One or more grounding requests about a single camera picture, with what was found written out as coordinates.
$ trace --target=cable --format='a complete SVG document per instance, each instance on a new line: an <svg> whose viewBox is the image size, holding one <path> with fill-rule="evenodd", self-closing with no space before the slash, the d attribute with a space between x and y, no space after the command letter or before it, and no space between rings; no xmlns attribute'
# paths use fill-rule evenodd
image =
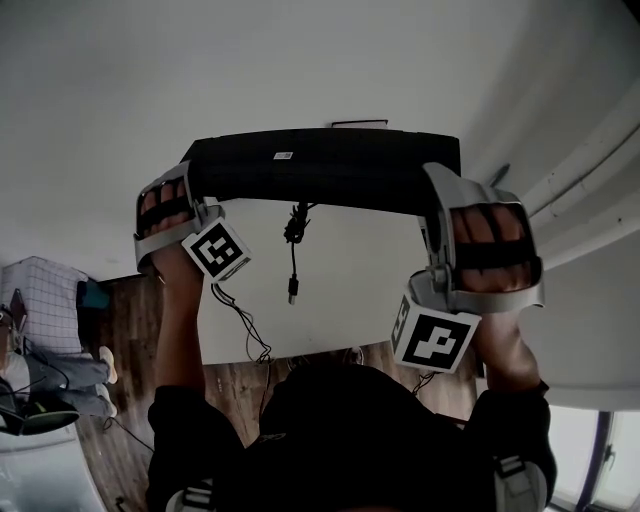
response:
<svg viewBox="0 0 640 512"><path fill-rule="evenodd" d="M16 389L15 391L9 391L8 393L0 393L0 396L9 396L9 395L28 395L30 392L29 391L24 391L25 389L29 389L31 386L33 386L34 384L37 384L38 382L42 382L43 380L45 380L47 378L47 376L45 375L44 377L42 377L41 379L38 379L35 382L31 382L29 384L27 384L26 386Z"/></svg>
<svg viewBox="0 0 640 512"><path fill-rule="evenodd" d="M255 328L253 315L240 308L236 304L236 299L226 293L222 288L220 288L219 284L214 283L211 285L211 293L213 293L213 296L218 300L218 302L224 304L225 306L233 309L236 313L238 313L240 320L242 320L242 323L247 330L247 338L245 340L245 351L247 353L247 357L249 357L251 361L254 361L258 364L271 364L271 345L268 345L262 340L262 337ZM249 338L253 338L262 347L262 353L260 354L258 359L254 359L249 352Z"/></svg>
<svg viewBox="0 0 640 512"><path fill-rule="evenodd" d="M267 391L269 391L269 386L271 385L271 365L267 365L267 384L264 387L264 391L262 392L262 398L260 399L260 408L258 409L258 422L262 418L262 407L264 406L264 399L267 397Z"/></svg>
<svg viewBox="0 0 640 512"><path fill-rule="evenodd" d="M122 423L120 423L115 418L107 418L106 420L104 420L104 423L102 424L102 433L104 434L107 430L109 430L114 423L118 425L122 430L124 430L127 434L129 434L131 437L133 437L136 441L138 441L142 446L151 450L151 453L156 453L155 450L151 448L151 446L145 443L142 439L136 436L133 432L131 432L131 430L129 430L127 427L125 427Z"/></svg>
<svg viewBox="0 0 640 512"><path fill-rule="evenodd" d="M70 382L69 382L69 377L67 377L67 374L64 373L62 370L60 370L59 368L56 368L55 366L50 364L49 363L49 359L47 358L47 356L40 349L36 348L35 344L30 339L28 339L26 336L24 338L24 341L25 341L25 345L24 345L25 351L28 351L29 354L31 354L36 360L40 361L42 364L47 365L49 368L53 368L60 375L62 375L64 377L64 379L67 381L67 383L65 384L64 389L69 389Z"/></svg>
<svg viewBox="0 0 640 512"><path fill-rule="evenodd" d="M433 380L433 378L436 375L438 375L439 373L440 372L429 372L429 373L425 373L424 375L420 375L418 383L415 385L415 387L411 391L411 394L413 396L417 396L418 395L418 391L420 391L423 387L425 387L427 384L429 384L429 382L431 382Z"/></svg>
<svg viewBox="0 0 640 512"><path fill-rule="evenodd" d="M289 278L289 304L293 305L296 302L296 296L298 295L298 269L296 266L296 244L302 242L304 237L304 230L309 225L311 220L307 220L307 214L311 208L318 206L318 203L313 203L311 206L308 203L298 203L291 211L291 218L284 228L284 237L287 243L291 244L291 263L293 266L293 273Z"/></svg>

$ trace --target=gray pants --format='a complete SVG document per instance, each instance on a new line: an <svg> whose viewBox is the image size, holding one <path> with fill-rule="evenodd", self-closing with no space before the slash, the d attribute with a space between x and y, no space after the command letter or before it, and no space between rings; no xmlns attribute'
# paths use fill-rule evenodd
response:
<svg viewBox="0 0 640 512"><path fill-rule="evenodd" d="M109 404L98 396L95 386L109 379L107 363L76 356L64 357L39 348L33 348L24 358L29 367L32 394L55 395L80 414L109 416Z"/></svg>

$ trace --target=velcro strap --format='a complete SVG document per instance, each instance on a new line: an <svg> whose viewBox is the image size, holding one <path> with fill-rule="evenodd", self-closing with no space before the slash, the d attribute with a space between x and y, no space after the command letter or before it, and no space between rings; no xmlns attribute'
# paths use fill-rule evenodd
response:
<svg viewBox="0 0 640 512"><path fill-rule="evenodd" d="M159 203L140 216L140 233L144 233L154 224L159 224L163 219L182 212L191 213L191 206L187 196L181 196L169 201Z"/></svg>
<svg viewBox="0 0 640 512"><path fill-rule="evenodd" d="M503 268L536 258L531 239L512 242L456 243L456 270Z"/></svg>

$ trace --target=sticker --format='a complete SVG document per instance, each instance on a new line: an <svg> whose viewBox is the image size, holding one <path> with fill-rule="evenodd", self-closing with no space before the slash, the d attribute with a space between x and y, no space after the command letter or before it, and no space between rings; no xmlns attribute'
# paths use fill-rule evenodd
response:
<svg viewBox="0 0 640 512"><path fill-rule="evenodd" d="M182 246L214 283L235 274L251 259L249 249L222 217L197 235L189 235Z"/></svg>
<svg viewBox="0 0 640 512"><path fill-rule="evenodd" d="M462 360L480 317L446 313L417 304L407 291L391 333L397 364L453 373Z"/></svg>

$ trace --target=black sleeve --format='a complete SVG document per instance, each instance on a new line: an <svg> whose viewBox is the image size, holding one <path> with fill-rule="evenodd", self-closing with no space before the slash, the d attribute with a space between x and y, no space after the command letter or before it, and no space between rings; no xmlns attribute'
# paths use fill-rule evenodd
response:
<svg viewBox="0 0 640 512"><path fill-rule="evenodd" d="M244 447L229 420L198 393L164 386L149 408L155 452L149 466L147 506L164 512L171 497L228 467Z"/></svg>
<svg viewBox="0 0 640 512"><path fill-rule="evenodd" d="M547 481L547 504L556 482L556 463L549 446L549 404L536 391L480 395L465 435L492 457L519 455L536 464Z"/></svg>

